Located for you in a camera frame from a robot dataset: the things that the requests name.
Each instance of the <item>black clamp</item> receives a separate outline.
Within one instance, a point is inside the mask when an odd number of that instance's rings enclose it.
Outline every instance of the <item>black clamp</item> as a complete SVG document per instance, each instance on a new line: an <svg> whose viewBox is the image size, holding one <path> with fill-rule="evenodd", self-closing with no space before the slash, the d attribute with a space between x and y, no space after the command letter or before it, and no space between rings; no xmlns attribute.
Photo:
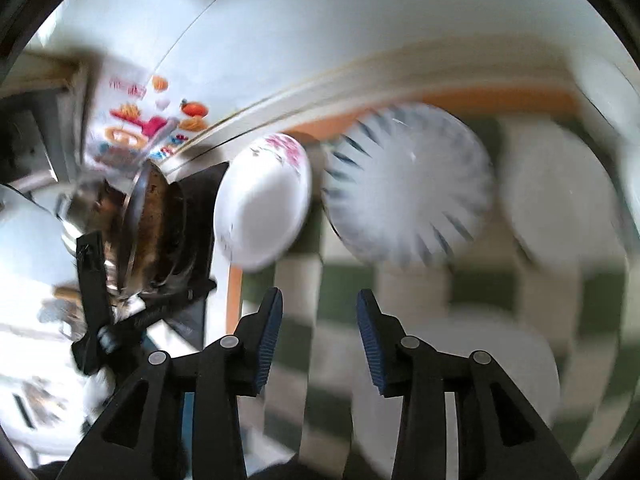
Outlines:
<svg viewBox="0 0 640 480"><path fill-rule="evenodd" d="M204 278L172 294L146 294L145 309L114 323L99 231L78 238L76 264L87 329L82 339L71 345L71 351L78 369L88 376L109 364L110 356L118 350L140 345L153 323L206 298L216 288L216 282Z"/></svg>
<svg viewBox="0 0 640 480"><path fill-rule="evenodd" d="M202 352L153 352L78 444L58 480L177 480L185 475L182 404L195 392L193 479L244 480L237 396L267 381L282 321L282 294L270 288L233 335Z"/></svg>
<svg viewBox="0 0 640 480"><path fill-rule="evenodd" d="M577 480L544 421L484 351L468 358L437 352L407 336L361 290L358 327L373 383L404 397L392 480L446 477L445 392L455 392L461 480Z"/></svg>

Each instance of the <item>stainless steel pot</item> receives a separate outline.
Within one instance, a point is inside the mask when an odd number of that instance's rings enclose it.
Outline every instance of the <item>stainless steel pot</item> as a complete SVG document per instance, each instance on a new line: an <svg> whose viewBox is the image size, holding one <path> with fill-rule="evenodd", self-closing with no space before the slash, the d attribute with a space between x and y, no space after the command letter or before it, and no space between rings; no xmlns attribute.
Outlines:
<svg viewBox="0 0 640 480"><path fill-rule="evenodd" d="M78 185L73 195L58 201L62 239L76 254L76 238L100 230L104 241L109 293L128 298L149 288L156 275L166 211L164 201L169 184L160 169L145 161L133 180L129 194L119 192L106 180L89 180Z"/></svg>
<svg viewBox="0 0 640 480"><path fill-rule="evenodd" d="M122 224L122 206L125 194L106 180L85 180L71 197L58 198L56 216L63 225L62 241L66 249L76 255L76 238L92 231L101 231L104 241L104 265L107 271L107 288L119 296L117 287L118 240ZM66 211L60 215L65 202Z"/></svg>

